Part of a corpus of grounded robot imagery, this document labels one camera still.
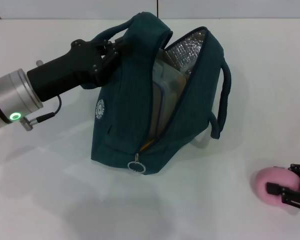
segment teal bag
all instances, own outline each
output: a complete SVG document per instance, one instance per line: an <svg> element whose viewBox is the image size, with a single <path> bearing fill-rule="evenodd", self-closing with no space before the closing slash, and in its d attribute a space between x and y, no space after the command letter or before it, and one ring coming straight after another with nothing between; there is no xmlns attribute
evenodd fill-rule
<svg viewBox="0 0 300 240"><path fill-rule="evenodd" d="M231 73L223 48L207 28L199 27L165 48L172 31L148 12L105 30L93 41L109 40L125 29L122 40L129 42L131 50L122 56L120 66L101 88L95 109L91 159L114 168L155 174L209 123L211 137L220 137L227 116ZM159 49L173 52L173 48L177 50L178 45L195 35L203 39L187 84L163 132L143 147L153 113L153 67ZM224 80L216 119L212 107L221 69Z"/></svg>

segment silver foil lining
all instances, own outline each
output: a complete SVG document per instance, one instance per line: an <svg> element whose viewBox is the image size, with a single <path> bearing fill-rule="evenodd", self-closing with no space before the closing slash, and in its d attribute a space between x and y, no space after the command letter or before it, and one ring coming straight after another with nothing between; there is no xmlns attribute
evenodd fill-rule
<svg viewBox="0 0 300 240"><path fill-rule="evenodd" d="M201 29L186 37L166 51L165 61L175 69L190 76L204 42L206 31Z"/></svg>

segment zipper pull ring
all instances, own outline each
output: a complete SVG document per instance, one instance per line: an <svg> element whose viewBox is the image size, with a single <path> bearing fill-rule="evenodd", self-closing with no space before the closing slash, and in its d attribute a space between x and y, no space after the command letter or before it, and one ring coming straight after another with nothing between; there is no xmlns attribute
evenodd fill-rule
<svg viewBox="0 0 300 240"><path fill-rule="evenodd" d="M137 169L140 169L140 165L143 169L140 171L140 170L134 170L133 168L137 168ZM131 161L128 163L128 169L130 169L131 171L134 171L135 173L139 173L139 174L143 174L145 171L146 171L146 166L143 165L141 162L139 162L139 153L136 153L134 155L134 161Z"/></svg>

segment zipper track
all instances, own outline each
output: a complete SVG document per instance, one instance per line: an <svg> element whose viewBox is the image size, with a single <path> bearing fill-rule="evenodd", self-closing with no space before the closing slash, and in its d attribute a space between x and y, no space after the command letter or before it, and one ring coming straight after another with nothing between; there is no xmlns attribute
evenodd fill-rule
<svg viewBox="0 0 300 240"><path fill-rule="evenodd" d="M165 51L169 50L170 48L172 48L173 46L175 46L176 44L178 44L180 41L186 39L186 38L189 37L190 35L194 34L195 32L198 32L198 31L200 31L200 30L205 30L205 37L204 37L204 40L203 40L203 43L202 43L200 52L199 52L198 57L197 57L197 59L199 59L199 57L202 55L203 50L205 49L206 42L207 42L207 39L208 39L208 36L209 36L209 31L208 31L208 29L207 29L206 27L204 27L204 26L201 26L201 27L198 27L198 28L192 30L192 31L189 32L188 34L184 35L183 37L179 38L178 40L176 40L175 42L173 42L172 44L170 44L170 45L169 45L166 49L164 49L164 50L165 50ZM193 67L193 71L192 71L192 73L191 73L191 75L190 75L190 77L189 77L189 79L188 79L188 82L187 82L187 84L185 85L184 90L182 91L182 94L181 94L181 96L179 97L179 100L178 100L178 102L176 103L176 106L175 106L175 108L174 108L174 110L173 110L173 112L172 112L172 114L171 114L171 116L170 116L170 118L169 118L167 124L165 125L165 127L164 127L162 133L161 133L161 134L153 141L153 143L151 143L149 146L145 147L142 151L136 152L136 154L139 153L139 155L140 155L141 153L144 153L144 152L147 151L149 148L151 148L151 147L153 147L155 144L157 144L157 143L159 142L159 140L166 134L166 132L168 131L168 129L169 129L170 125L171 125L172 120L175 118L175 116L176 116L176 114L177 114L177 111L179 110L179 107L180 107L180 105L181 105L182 100L184 99L184 97L185 97L185 95L186 95L186 93L187 93L187 91L188 91L188 89L189 89L189 86L190 86L190 84L191 84L191 82L192 82L192 78L193 78L193 76L194 76L193 73L195 73L195 72L197 71L198 64L199 64L199 61L197 60L197 61L195 62L194 67ZM151 102L151 112L152 112L152 105L153 105L153 93L152 93L152 102Z"/></svg>
<svg viewBox="0 0 300 240"><path fill-rule="evenodd" d="M156 60L156 56L158 54L159 48L164 48L167 43L169 42L171 36L172 36L173 32L171 30L164 32L160 38L158 39L158 41L156 42L154 49L156 50L152 56L151 56L151 61L150 61L150 97L151 97L151 101L150 101L150 108L149 108L149 117L148 117L148 124L147 124L147 128L145 131L145 134L142 138L142 140L140 141L140 144L137 148L137 151L134 153L135 155L138 154L140 152L140 149L143 147L143 145L145 144L148 134L149 134L149 130L150 130L150 124L151 124L151 118L152 118L152 110L153 110L153 102L154 102L154 93L153 93L153 76L152 76L152 71L154 68L154 64L155 64L155 60Z"/></svg>

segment bag handle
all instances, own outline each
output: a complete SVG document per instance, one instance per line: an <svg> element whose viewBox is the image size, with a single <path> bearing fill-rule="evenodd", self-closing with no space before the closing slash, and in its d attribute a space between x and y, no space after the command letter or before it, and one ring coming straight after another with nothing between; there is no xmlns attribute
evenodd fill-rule
<svg viewBox="0 0 300 240"><path fill-rule="evenodd" d="M216 118L213 112L211 112L209 117L209 122L212 126L211 137L213 139L219 139L220 133L224 129L227 118L228 96L231 89L231 72L226 60L223 60L221 69L223 71L223 84L219 103L218 118Z"/></svg>
<svg viewBox="0 0 300 240"><path fill-rule="evenodd" d="M110 38L112 38L114 35L116 35L119 32L122 32L123 30L126 30L130 27L130 25L133 23L134 18L131 18L130 20L118 25L111 27L107 30L104 30L103 32L99 33L94 39L92 39L92 42L106 40L108 41Z"/></svg>

